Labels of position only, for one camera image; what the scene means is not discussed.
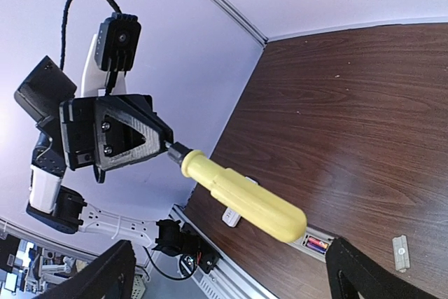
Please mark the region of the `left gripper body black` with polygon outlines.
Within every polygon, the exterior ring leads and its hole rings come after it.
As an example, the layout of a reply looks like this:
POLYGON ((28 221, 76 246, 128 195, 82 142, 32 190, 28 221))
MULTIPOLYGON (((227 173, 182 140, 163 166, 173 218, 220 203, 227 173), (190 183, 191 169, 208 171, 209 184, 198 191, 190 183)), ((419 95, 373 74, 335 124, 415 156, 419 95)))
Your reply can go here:
MULTIPOLYGON (((151 96, 127 94, 101 97, 151 96)), ((94 102, 96 98, 99 97, 69 99, 59 106, 64 157, 67 166, 72 170, 95 165, 94 102)))

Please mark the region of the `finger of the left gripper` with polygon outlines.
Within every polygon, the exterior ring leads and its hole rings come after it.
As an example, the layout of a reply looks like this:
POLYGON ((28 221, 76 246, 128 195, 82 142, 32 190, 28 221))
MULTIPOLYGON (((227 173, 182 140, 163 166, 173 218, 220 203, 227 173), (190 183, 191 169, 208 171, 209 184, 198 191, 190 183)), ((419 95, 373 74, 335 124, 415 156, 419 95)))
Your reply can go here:
POLYGON ((97 183, 105 182, 105 171, 100 169, 98 166, 93 165, 94 177, 97 183))
POLYGON ((174 141, 151 97, 99 97, 94 109, 95 165, 102 170, 147 161, 174 141))

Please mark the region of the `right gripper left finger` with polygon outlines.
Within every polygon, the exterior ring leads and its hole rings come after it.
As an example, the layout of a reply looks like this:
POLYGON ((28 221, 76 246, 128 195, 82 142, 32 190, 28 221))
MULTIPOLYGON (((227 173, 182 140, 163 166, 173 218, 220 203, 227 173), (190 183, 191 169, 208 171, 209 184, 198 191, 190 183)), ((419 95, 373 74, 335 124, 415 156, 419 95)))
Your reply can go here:
POLYGON ((120 240, 77 275, 37 298, 131 298, 135 267, 131 242, 120 240))

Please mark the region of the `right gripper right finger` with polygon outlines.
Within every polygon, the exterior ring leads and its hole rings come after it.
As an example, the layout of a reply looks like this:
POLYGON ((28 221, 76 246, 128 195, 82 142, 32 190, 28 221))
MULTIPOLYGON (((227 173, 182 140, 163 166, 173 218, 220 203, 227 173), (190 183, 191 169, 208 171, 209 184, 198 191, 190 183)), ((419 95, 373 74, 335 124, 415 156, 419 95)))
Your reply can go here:
POLYGON ((325 254, 332 298, 434 298, 385 270, 343 237, 325 254))

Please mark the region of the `grey battery cover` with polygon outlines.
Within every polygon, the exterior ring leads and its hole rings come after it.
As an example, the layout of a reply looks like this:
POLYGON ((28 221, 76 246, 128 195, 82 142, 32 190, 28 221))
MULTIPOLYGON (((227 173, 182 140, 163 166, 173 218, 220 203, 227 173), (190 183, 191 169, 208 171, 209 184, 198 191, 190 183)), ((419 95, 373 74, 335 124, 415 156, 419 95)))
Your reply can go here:
POLYGON ((410 255, 407 236, 401 235, 392 239, 395 270, 406 272, 410 269, 410 255))

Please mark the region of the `yellow handled screwdriver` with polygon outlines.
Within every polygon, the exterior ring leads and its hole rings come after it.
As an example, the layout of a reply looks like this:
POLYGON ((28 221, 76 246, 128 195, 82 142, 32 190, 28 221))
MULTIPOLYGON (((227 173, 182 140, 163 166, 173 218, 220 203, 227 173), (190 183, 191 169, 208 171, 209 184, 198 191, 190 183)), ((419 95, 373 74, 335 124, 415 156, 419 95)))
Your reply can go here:
POLYGON ((186 178, 206 188, 210 195, 242 218, 283 243, 301 238, 307 229, 303 210, 247 179, 224 168, 179 142, 165 143, 167 155, 180 166, 186 178))

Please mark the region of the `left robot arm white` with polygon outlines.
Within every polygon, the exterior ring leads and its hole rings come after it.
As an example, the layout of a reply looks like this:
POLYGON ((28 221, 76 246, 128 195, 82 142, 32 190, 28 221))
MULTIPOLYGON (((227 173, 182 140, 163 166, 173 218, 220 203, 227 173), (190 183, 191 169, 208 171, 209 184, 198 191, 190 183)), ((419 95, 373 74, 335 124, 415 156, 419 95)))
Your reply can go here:
POLYGON ((150 248, 158 227, 88 204, 63 185, 67 170, 92 167, 98 183, 108 171, 145 162, 167 150, 172 129, 154 112, 149 95, 75 97, 76 86, 44 57, 15 91, 15 101, 40 135, 31 155, 26 212, 48 227, 72 235, 101 233, 150 248))

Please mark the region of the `purple battery in remote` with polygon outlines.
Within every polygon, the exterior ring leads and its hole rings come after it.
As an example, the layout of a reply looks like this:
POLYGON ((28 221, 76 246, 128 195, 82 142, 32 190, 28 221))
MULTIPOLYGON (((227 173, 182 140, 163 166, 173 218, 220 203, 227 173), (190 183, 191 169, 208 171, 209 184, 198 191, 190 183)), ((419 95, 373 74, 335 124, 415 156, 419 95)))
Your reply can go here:
POLYGON ((319 245, 316 245, 316 244, 314 244, 312 242, 307 242, 306 246, 308 248, 312 249, 313 251, 318 252, 318 253, 321 253, 321 254, 325 254, 326 253, 326 248, 324 248, 322 246, 319 246, 319 245))

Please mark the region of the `red battery in remote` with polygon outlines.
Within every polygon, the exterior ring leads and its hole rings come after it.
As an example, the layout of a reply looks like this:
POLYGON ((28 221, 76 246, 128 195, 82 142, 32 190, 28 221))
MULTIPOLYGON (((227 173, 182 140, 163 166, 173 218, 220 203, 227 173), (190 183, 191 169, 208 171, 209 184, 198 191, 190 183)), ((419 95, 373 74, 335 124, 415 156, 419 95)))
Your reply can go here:
POLYGON ((314 243, 316 245, 322 246, 322 247, 326 248, 326 250, 328 249, 328 247, 330 245, 329 243, 324 242, 323 240, 320 240, 320 239, 317 239, 317 238, 311 237, 311 236, 309 236, 307 238, 307 242, 312 242, 312 243, 314 243))

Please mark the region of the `white remote control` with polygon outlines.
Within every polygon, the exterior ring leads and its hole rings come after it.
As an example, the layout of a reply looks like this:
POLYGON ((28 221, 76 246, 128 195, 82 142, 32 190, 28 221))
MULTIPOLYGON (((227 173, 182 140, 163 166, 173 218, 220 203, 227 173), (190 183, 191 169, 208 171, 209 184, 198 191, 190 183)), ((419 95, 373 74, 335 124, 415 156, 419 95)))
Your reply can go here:
POLYGON ((240 219, 241 215, 230 207, 227 207, 223 215, 221 216, 222 222, 224 222, 224 224, 226 224, 230 228, 235 228, 240 219))

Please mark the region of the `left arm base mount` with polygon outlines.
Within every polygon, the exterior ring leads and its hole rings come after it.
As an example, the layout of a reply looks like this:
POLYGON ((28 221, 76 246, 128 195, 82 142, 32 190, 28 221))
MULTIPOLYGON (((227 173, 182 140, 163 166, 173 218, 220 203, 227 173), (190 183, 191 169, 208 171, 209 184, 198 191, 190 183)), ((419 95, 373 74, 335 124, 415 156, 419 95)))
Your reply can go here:
POLYGON ((218 251, 210 245, 189 223, 165 219, 156 223, 158 237, 154 251, 160 251, 169 257, 192 258, 193 270, 201 269, 209 274, 221 258, 218 251))

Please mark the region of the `aluminium front rail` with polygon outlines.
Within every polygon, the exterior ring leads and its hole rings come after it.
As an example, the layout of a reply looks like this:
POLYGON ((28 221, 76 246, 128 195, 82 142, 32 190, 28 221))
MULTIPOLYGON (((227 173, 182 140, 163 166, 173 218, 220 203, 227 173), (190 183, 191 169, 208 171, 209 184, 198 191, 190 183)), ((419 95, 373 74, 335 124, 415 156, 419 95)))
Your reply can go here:
POLYGON ((194 276, 193 280, 207 298, 271 298, 272 292, 238 266, 227 254, 214 244, 184 213, 183 208, 175 204, 169 213, 173 220, 180 220, 181 224, 188 223, 210 244, 220 255, 213 269, 202 276, 194 276))

